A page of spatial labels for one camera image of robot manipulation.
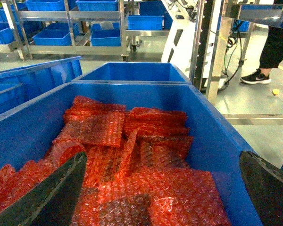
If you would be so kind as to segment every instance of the metal shelf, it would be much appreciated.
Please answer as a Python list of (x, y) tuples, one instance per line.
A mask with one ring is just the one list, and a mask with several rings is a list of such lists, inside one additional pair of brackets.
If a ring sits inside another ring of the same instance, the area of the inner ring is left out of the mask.
[[(67, 21), (66, 11), (19, 11), (23, 21)], [(77, 21), (120, 21), (119, 12), (83, 12), (75, 7), (69, 11), (70, 19)]]
[(126, 30), (125, 35), (126, 36), (153, 36), (153, 37), (159, 37), (159, 36), (165, 36), (167, 37), (169, 35), (169, 30), (165, 31), (131, 31)]
[(19, 43), (14, 41), (10, 44), (0, 45), (0, 53), (11, 53), (19, 47)]

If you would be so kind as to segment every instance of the nike sneaker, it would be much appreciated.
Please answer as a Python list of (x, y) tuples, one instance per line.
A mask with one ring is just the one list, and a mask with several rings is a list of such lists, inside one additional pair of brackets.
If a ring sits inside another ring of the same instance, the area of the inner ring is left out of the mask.
[(248, 76), (244, 76), (240, 78), (240, 81), (246, 84), (268, 84), (270, 83), (269, 75), (265, 76), (263, 73), (261, 73), (261, 69), (258, 68), (253, 74), (250, 74)]

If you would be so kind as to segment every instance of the concrete floor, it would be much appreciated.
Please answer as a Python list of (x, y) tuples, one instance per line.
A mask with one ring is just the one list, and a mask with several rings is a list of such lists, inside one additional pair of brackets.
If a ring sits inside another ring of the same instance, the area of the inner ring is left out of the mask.
[[(132, 53), (132, 62), (160, 62), (166, 42), (166, 37), (143, 37), (141, 47)], [(247, 61), (230, 82), (229, 87), (217, 95), (216, 108), (221, 113), (249, 114), (283, 114), (283, 71), (274, 69), (271, 72), (272, 82), (268, 85), (244, 85), (239, 82), (241, 76), (255, 71), (259, 65), (259, 57), (265, 43), (266, 33), (253, 32), (247, 51)], [(239, 57), (239, 48), (233, 54), (229, 71), (234, 72)], [(34, 60), (21, 61), (17, 52), (0, 54), (0, 71), (24, 65), (32, 65), (69, 56), (35, 55)], [(83, 56), (81, 66), (86, 73), (105, 62), (122, 61), (120, 56)], [(280, 89), (280, 94), (274, 96), (273, 89)], [(283, 163), (283, 126), (235, 126), (238, 132), (264, 159), (277, 167)]]

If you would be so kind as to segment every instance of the stacked blue bins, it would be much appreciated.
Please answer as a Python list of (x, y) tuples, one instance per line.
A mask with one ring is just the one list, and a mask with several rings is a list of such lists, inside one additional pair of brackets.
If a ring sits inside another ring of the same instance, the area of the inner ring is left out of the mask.
[[(18, 10), (26, 10), (27, 9), (25, 3), (17, 3), (17, 6), (18, 6)], [(14, 6), (11, 6), (11, 9), (12, 9), (12, 12), (13, 12), (13, 15), (14, 15), (16, 22), (19, 22), (18, 17), (17, 17), (16, 12), (15, 12), (15, 9), (14, 9)], [(8, 21), (3, 7), (0, 8), (0, 18), (2, 19), (3, 22)]]
[(28, 101), (81, 75), (80, 59), (77, 56), (0, 72), (0, 83), (23, 83)]
[(113, 27), (113, 30), (102, 30), (100, 24), (93, 24), (90, 37), (92, 46), (121, 46), (119, 23), (113, 23)]
[(128, 30), (160, 31), (163, 16), (128, 16)]
[(22, 84), (0, 84), (0, 114), (24, 103)]
[[(29, 11), (65, 11), (64, 0), (27, 0)], [(76, 7), (75, 0), (68, 0), (69, 9)]]
[[(67, 30), (69, 31), (69, 25), (68, 23), (53, 23), (45, 27), (44, 30)], [(75, 37), (80, 35), (79, 26), (77, 23), (73, 24), (73, 31), (74, 31)]]
[(33, 36), (37, 46), (71, 46), (71, 36), (69, 30), (44, 29)]
[(80, 11), (118, 11), (118, 0), (77, 0)]
[(191, 84), (191, 81), (170, 63), (106, 63), (73, 81)]
[(19, 170), (43, 158), (64, 126), (63, 114), (76, 95), (103, 103), (156, 107), (187, 113), (194, 143), (187, 162), (210, 171), (233, 226), (262, 226), (239, 167), (241, 151), (252, 148), (193, 86), (185, 84), (68, 83), (0, 116), (0, 168)]
[(141, 1), (139, 4), (141, 16), (164, 16), (164, 28), (171, 29), (173, 19), (162, 1)]

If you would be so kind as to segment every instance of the bin rim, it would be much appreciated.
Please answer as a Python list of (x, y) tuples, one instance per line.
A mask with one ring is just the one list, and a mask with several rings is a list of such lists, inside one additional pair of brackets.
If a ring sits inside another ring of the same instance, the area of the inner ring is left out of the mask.
[[(85, 77), (86, 75), (100, 69), (101, 67), (105, 66), (105, 65), (109, 65), (109, 64), (130, 64), (130, 65), (136, 65), (136, 64), (141, 64), (141, 65), (170, 65), (172, 67), (174, 67), (174, 69), (176, 69), (178, 71), (178, 73), (182, 76), (182, 78), (184, 79), (184, 81), (120, 81), (120, 80), (80, 80), (81, 78)], [(75, 79), (71, 80), (72, 82), (92, 82), (92, 83), (106, 83), (106, 82), (112, 82), (112, 83), (135, 83), (135, 82), (139, 82), (139, 83), (174, 83), (174, 84), (185, 84), (186, 82), (191, 83), (191, 81), (189, 80), (189, 78), (187, 78), (187, 76), (185, 76), (185, 74), (177, 67), (175, 66), (173, 63), (159, 63), (159, 62), (107, 62), (107, 63), (103, 63), (101, 66), (98, 66), (96, 68), (94, 68), (92, 71), (84, 73), (78, 77), (76, 77)]]
[(11, 85), (11, 87), (0, 91), (0, 94), (2, 94), (2, 93), (5, 93), (7, 91), (10, 91), (10, 90), (13, 90), (13, 89), (16, 89), (18, 87), (23, 86), (23, 83), (0, 83), (0, 85)]
[(40, 64), (37, 64), (35, 66), (29, 67), (29, 68), (15, 69), (14, 71), (12, 71), (12, 70), (4, 71), (4, 72), (0, 73), (0, 79), (8, 78), (8, 77), (14, 77), (14, 76), (18, 76), (18, 75), (21, 75), (21, 74), (24, 74), (24, 73), (33, 73), (33, 72), (36, 72), (38, 70), (42, 70), (42, 69), (49, 68), (49, 67), (54, 67), (54, 66), (57, 66), (57, 65), (69, 63), (69, 62), (80, 60), (80, 59), (82, 59), (81, 56), (75, 56), (75, 57), (70, 57), (70, 58), (66, 58), (66, 59), (60, 59), (60, 60), (54, 60), (54, 61), (49, 61), (49, 62), (45, 62), (45, 63), (40, 63)]

